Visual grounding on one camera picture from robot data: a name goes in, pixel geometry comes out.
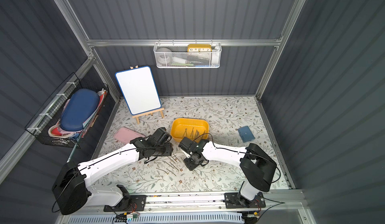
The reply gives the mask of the yellow plastic storage box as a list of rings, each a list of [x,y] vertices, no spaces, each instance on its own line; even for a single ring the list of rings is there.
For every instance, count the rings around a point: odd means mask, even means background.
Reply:
[[[199,141],[202,137],[207,138],[209,132],[208,122],[201,119],[178,118],[171,126],[171,136],[176,142],[181,142],[185,137]]]

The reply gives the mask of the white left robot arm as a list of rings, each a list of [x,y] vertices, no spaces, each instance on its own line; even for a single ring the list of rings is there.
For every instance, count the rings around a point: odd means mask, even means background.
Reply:
[[[53,186],[54,206],[62,215],[73,214],[83,207],[104,206],[107,212],[138,210],[127,189],[118,184],[107,190],[98,190],[93,184],[103,176],[128,164],[145,159],[171,156],[171,135],[164,127],[152,135],[131,140],[118,150],[102,157],[76,164],[63,165]]]

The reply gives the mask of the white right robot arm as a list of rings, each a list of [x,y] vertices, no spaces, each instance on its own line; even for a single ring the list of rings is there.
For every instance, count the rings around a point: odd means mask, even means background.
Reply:
[[[195,142],[185,137],[178,146],[186,155],[183,161],[189,170],[210,161],[219,161],[242,170],[246,180],[241,185],[239,196],[249,202],[258,192],[268,192],[271,188],[277,163],[254,143],[247,147],[231,147],[207,139]]]

